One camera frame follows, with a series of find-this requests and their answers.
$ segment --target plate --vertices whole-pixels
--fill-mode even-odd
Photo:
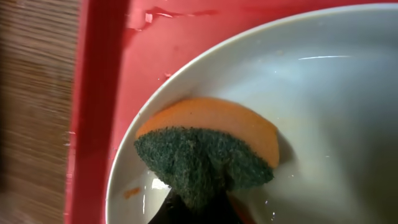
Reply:
[[[279,129],[275,179],[234,192],[256,223],[397,223],[398,4],[337,7],[253,28],[201,54],[130,125],[106,196],[108,224],[147,223],[169,188],[134,133],[182,98],[237,102]]]

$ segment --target dish scrubber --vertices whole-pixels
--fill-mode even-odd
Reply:
[[[225,100],[192,98],[157,113],[136,132],[141,159],[200,213],[224,191],[260,186],[279,163],[277,128]]]

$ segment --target red surface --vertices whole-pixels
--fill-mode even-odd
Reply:
[[[65,223],[104,222],[105,183],[116,149],[141,106],[170,74],[265,22],[372,2],[377,1],[133,0],[127,12],[127,0],[83,1]]]

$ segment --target brown wood grain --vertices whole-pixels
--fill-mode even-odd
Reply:
[[[0,223],[63,223],[78,0],[0,0]]]

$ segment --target food residue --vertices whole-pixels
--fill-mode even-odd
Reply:
[[[138,194],[140,191],[141,191],[141,189],[139,187],[136,187],[135,189],[127,190],[124,193],[124,198],[129,199],[131,196]]]

